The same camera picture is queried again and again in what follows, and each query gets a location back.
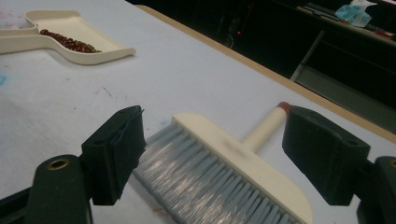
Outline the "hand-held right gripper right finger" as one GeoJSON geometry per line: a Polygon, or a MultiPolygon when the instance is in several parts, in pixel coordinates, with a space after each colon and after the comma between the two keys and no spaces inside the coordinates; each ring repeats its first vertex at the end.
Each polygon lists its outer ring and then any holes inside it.
{"type": "Polygon", "coordinates": [[[318,112],[292,105],[282,148],[329,205],[348,205],[370,146],[318,112]]]}

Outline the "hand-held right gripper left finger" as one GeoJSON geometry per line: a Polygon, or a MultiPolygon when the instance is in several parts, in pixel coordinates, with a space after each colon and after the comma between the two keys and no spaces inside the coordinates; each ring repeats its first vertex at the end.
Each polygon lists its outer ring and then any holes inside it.
{"type": "Polygon", "coordinates": [[[142,114],[140,105],[121,109],[82,144],[95,205],[114,205],[138,166],[146,146],[142,114]]]}

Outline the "cream brush with grey bristles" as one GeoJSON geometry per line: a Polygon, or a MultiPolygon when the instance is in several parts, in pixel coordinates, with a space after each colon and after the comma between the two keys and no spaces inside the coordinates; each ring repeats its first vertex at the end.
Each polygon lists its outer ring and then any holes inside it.
{"type": "Polygon", "coordinates": [[[313,224],[303,192],[257,154],[288,112],[280,103],[243,141],[177,114],[148,139],[134,176],[178,224],[313,224]]]}

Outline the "pile of red beans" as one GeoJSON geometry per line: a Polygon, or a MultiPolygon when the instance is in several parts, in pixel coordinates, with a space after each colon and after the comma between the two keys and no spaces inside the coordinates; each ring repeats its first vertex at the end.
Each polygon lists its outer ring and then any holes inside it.
{"type": "Polygon", "coordinates": [[[82,41],[79,41],[79,40],[58,34],[58,33],[53,33],[47,29],[42,29],[39,31],[39,33],[41,35],[51,37],[52,39],[54,39],[58,43],[60,43],[63,47],[73,50],[73,51],[76,51],[76,52],[82,52],[82,53],[99,53],[100,52],[99,49],[96,49],[94,46],[92,46],[88,43],[85,43],[85,42],[82,42],[82,41]]]}

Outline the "cream dustpan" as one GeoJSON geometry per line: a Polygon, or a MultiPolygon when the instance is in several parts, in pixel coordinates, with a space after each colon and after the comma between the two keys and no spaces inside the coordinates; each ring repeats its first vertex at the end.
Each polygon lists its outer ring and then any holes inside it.
{"type": "Polygon", "coordinates": [[[29,28],[0,29],[0,54],[33,49],[53,49],[71,63],[93,65],[135,54],[85,21],[75,10],[30,10],[24,14],[29,28]],[[47,29],[55,34],[90,44],[97,52],[78,52],[63,46],[53,37],[40,34],[47,29]]]}

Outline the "black computer tower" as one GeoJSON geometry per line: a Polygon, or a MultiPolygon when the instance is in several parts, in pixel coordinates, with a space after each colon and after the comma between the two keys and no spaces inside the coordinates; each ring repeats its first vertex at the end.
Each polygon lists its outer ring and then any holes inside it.
{"type": "Polygon", "coordinates": [[[216,38],[231,49],[244,33],[256,0],[225,0],[216,38]]]}

